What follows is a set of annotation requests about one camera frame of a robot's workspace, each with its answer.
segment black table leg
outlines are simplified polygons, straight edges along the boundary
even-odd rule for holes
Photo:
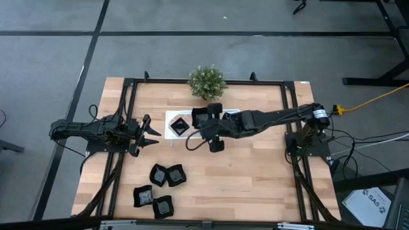
[[[385,172],[355,179],[334,182],[336,192],[395,185],[399,178],[409,179],[409,169]]]
[[[1,150],[12,150],[14,152],[21,153],[24,151],[24,148],[17,146],[15,144],[0,140],[0,153],[1,153]]]
[[[409,80],[393,80],[399,74],[403,73],[409,69],[409,59],[405,59],[401,63],[397,64],[393,69],[389,70],[387,73],[382,75],[377,79],[367,79],[367,78],[354,78],[345,77],[343,78],[343,84],[349,86],[390,86],[390,87],[400,87],[404,84],[408,84]]]

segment potted plant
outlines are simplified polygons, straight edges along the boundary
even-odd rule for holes
[[[192,95],[199,96],[205,100],[214,100],[223,95],[224,89],[228,86],[224,82],[223,73],[212,66],[198,66],[189,74],[189,81]]]

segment gray floor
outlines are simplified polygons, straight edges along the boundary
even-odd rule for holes
[[[103,31],[385,31],[373,3],[308,1],[292,16],[294,1],[111,0]],[[92,31],[102,1],[5,0],[0,30]],[[386,4],[396,26],[394,3]],[[26,147],[23,154],[0,156],[0,222],[27,220],[54,144],[51,122],[63,118],[91,37],[0,37],[0,109],[8,115],[0,139]],[[353,107],[392,88],[343,86],[342,77],[378,77],[403,60],[394,40],[385,38],[284,37],[100,37],[75,120],[89,121],[88,106],[98,104],[106,77],[186,78],[197,65],[215,64],[227,79],[310,81],[314,99],[330,109]],[[399,78],[409,79],[406,72]],[[407,130],[407,89],[342,117],[336,128],[357,137]],[[85,142],[67,146],[83,151]],[[346,149],[336,143],[333,153]],[[408,167],[409,144],[394,142],[362,149],[390,169]],[[376,162],[356,156],[359,173],[384,172]],[[65,151],[45,218],[68,217],[79,179],[81,157]]]

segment wooden table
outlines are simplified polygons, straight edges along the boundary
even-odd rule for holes
[[[107,78],[99,105],[99,117],[113,114],[120,100],[123,78]],[[313,102],[308,82],[295,82],[298,104]],[[287,93],[291,105],[290,93]],[[218,100],[224,109],[283,109],[278,86],[229,86]],[[226,149],[210,153],[208,145],[187,151],[185,140],[164,139],[165,113],[205,107],[209,101],[194,98],[186,84],[139,83],[134,115],[152,118],[151,126],[162,137],[147,135],[159,144],[141,150],[138,157],[125,155],[114,217],[153,219],[152,206],[134,208],[135,187],[151,185],[149,173],[155,164],[170,167],[182,164],[187,182],[169,188],[153,185],[154,197],[171,195],[178,220],[246,220],[299,221],[297,193],[293,170],[284,159],[285,125],[274,126],[263,133],[244,139],[225,139]],[[192,139],[195,146],[201,139]],[[97,153],[84,165],[72,214],[82,211],[101,186],[107,153]],[[328,165],[319,157],[309,157],[314,189],[331,213],[340,218]],[[107,213],[111,191],[107,192],[103,214]],[[311,219],[309,199],[304,192],[307,216]]]

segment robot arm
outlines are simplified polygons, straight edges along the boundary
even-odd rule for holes
[[[139,154],[139,147],[156,144],[158,141],[144,138],[144,133],[160,136],[150,127],[151,118],[145,114],[142,125],[132,118],[125,123],[117,114],[96,119],[91,123],[58,120],[51,124],[52,140],[82,137],[88,141],[87,151],[129,152],[133,157]]]
[[[311,143],[311,137],[314,134],[318,134],[318,131],[321,132],[330,124],[324,107],[318,103],[272,112],[225,113],[222,119],[219,119],[220,113],[222,113],[221,103],[192,110],[193,126],[200,129],[202,138],[209,142],[211,152],[224,149],[223,141],[220,141],[219,137],[235,139],[250,137],[263,132],[268,127],[296,121],[305,121],[306,125],[299,131],[295,141],[299,146],[307,146]],[[203,119],[204,114],[207,114],[207,119]]]

